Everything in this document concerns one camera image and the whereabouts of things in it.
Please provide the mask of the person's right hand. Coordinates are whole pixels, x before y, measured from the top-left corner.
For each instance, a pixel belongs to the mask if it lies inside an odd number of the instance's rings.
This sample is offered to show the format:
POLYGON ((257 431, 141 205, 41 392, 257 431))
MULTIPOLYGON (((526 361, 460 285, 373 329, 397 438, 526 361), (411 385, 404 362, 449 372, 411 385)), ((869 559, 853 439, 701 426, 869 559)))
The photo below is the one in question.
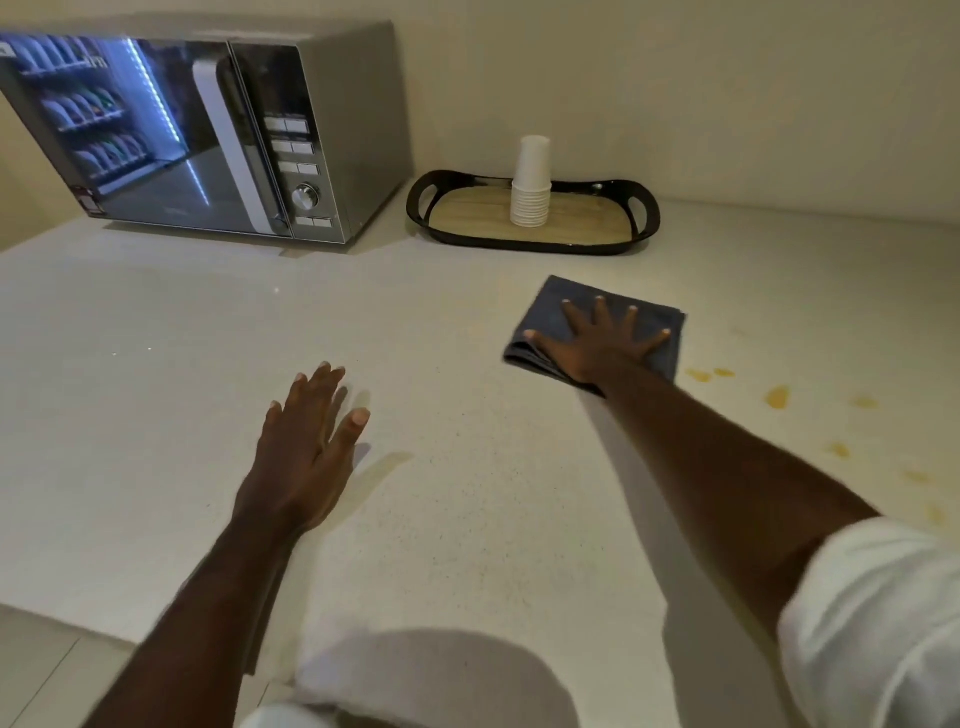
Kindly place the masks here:
POLYGON ((551 360, 574 383, 602 388, 604 383, 621 377, 623 372, 634 374, 644 368, 647 357, 638 360, 632 356, 632 345, 642 341, 634 337, 640 310, 631 305, 626 314, 616 320, 607 307, 610 330, 603 330, 594 324, 594 300, 589 317, 570 299, 561 302, 561 312, 572 339, 563 341, 566 343, 564 358, 551 360))

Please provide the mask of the person's left hand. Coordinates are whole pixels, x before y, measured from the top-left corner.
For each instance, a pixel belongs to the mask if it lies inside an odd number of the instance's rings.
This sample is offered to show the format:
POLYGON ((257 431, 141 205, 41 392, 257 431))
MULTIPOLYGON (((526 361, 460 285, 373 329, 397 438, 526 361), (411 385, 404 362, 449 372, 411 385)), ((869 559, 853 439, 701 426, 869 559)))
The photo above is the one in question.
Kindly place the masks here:
POLYGON ((332 400, 323 431, 310 431, 299 415, 304 381, 299 373, 291 385, 284 409, 283 442, 262 448, 262 430, 253 464, 237 492, 231 519, 257 523, 287 537, 317 528, 338 504, 354 468, 330 467, 330 438, 348 413, 341 409, 347 396, 342 386, 344 367, 333 367, 329 390, 332 400))

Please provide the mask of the dark blue cleaning cloth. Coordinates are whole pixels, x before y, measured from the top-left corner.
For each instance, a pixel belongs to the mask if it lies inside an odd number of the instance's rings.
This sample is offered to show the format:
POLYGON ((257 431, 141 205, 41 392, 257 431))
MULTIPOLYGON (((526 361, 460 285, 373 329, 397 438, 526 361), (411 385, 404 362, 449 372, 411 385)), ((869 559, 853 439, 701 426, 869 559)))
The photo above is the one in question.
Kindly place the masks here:
POLYGON ((633 326, 633 338, 636 341, 649 339, 662 330, 670 331, 670 338, 647 356, 646 366, 662 379, 674 383, 679 368, 683 330, 688 318, 686 313, 667 305, 605 292, 557 275, 551 275, 538 291, 504 349, 504 361, 601 397, 599 389, 576 382, 566 375, 548 354, 524 335, 533 330, 560 342, 570 342, 574 335, 562 310, 562 302, 569 300, 582 312, 592 313, 597 297, 606 299, 608 310, 615 319, 623 318, 630 308, 637 309, 638 316, 633 326))

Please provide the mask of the person's right forearm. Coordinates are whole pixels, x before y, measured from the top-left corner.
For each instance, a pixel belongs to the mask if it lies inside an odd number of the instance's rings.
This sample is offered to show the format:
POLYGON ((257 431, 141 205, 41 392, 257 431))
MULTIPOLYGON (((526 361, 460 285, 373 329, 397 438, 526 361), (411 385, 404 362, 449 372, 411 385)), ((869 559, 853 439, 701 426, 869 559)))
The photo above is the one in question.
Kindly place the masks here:
POLYGON ((684 535, 773 638, 826 540, 881 515, 654 373, 626 367, 593 378, 684 535))

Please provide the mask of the person's left forearm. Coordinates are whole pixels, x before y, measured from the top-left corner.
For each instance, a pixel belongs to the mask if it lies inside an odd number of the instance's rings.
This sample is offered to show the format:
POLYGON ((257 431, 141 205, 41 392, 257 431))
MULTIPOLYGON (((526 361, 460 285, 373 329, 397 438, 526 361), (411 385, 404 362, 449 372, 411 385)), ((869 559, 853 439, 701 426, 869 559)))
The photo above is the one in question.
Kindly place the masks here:
POLYGON ((303 531, 287 515, 234 517, 81 728, 233 728, 267 597, 303 531))

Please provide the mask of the yellow liquid spill spots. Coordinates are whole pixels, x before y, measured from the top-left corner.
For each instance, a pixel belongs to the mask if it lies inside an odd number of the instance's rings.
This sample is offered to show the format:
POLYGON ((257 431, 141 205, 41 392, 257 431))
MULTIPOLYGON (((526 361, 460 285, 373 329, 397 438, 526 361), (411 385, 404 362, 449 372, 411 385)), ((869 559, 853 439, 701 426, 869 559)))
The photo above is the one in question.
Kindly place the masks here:
POLYGON ((878 510, 941 534, 960 532, 960 453, 947 418, 870 388, 745 370, 685 368, 695 398, 840 480, 878 510))

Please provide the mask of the stack of white paper cups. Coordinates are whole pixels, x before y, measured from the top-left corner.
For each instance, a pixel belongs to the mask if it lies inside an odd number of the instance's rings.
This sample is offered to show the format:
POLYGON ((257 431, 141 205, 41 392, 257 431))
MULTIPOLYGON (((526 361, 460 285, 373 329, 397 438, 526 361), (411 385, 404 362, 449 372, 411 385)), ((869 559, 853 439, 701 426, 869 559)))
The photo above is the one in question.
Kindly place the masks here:
POLYGON ((510 222, 524 228, 546 224, 552 188, 548 137, 527 135, 520 140, 510 187, 510 222))

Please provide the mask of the black tray with wooden base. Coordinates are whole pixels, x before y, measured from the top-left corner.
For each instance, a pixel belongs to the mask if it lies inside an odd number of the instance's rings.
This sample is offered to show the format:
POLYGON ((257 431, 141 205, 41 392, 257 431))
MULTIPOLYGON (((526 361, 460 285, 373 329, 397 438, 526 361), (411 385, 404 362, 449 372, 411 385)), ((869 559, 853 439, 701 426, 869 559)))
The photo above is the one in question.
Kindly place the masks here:
POLYGON ((556 181, 544 224, 511 220, 511 180, 435 170, 411 186, 406 214, 438 243, 498 251, 615 257, 662 226, 654 195, 630 179, 556 181))

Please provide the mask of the silver microwave oven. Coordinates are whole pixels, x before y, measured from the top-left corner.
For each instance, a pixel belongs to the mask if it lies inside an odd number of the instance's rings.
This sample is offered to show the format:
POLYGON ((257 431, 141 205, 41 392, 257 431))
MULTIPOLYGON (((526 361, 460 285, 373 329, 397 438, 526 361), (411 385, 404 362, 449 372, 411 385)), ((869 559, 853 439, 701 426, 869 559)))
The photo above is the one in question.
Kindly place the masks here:
POLYGON ((351 245, 414 172, 388 19, 0 25, 0 91, 85 214, 108 222, 351 245))

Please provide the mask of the white shirt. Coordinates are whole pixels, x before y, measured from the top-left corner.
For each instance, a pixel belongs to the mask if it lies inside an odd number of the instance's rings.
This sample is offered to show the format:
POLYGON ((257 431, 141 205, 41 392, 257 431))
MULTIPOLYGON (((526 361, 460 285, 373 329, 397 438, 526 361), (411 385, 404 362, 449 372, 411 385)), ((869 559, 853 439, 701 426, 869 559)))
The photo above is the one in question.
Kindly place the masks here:
POLYGON ((960 728, 960 549, 889 517, 827 539, 778 620, 771 667, 695 633, 678 725, 641 713, 649 676, 616 667, 619 722, 589 724, 540 660, 469 635, 354 637, 238 728, 960 728))

